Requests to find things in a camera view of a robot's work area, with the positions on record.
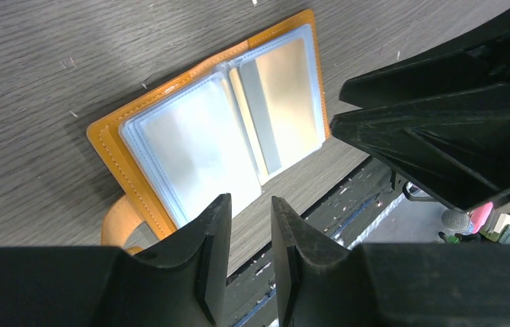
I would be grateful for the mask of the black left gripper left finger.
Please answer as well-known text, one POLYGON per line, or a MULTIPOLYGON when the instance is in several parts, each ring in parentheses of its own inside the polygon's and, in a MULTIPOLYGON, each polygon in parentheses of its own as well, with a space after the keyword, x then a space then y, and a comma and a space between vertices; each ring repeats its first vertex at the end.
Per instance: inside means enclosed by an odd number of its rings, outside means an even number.
POLYGON ((232 198, 140 253, 0 247, 0 326, 219 326, 232 198))

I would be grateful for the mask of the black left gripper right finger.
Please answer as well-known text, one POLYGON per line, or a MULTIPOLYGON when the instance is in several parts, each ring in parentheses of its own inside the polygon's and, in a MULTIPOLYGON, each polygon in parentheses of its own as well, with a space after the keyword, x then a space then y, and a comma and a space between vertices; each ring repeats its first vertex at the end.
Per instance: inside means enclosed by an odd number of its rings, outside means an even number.
MULTIPOLYGON (((272 247, 294 240, 301 217, 271 199, 272 247)), ((355 269, 349 326, 510 326, 510 245, 362 243, 349 249, 355 269)))

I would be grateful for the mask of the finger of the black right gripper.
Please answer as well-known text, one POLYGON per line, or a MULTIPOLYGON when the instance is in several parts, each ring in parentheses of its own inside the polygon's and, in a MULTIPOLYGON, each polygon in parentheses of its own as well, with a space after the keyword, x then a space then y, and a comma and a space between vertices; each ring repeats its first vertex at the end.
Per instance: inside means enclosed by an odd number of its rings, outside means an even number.
POLYGON ((417 56, 347 80, 340 101, 375 108, 510 83, 510 9, 417 56))
POLYGON ((449 208, 510 203, 510 84, 338 114, 331 131, 449 208))

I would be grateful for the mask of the orange leather card holder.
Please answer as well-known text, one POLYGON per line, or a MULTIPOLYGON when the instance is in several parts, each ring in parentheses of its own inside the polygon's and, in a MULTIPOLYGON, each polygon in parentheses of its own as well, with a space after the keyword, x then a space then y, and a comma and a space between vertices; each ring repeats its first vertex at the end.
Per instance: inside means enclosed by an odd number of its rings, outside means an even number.
POLYGON ((100 243, 159 239, 221 193, 238 215, 263 185, 322 147, 331 131, 310 9, 227 48, 96 120, 87 138, 124 190, 100 243))

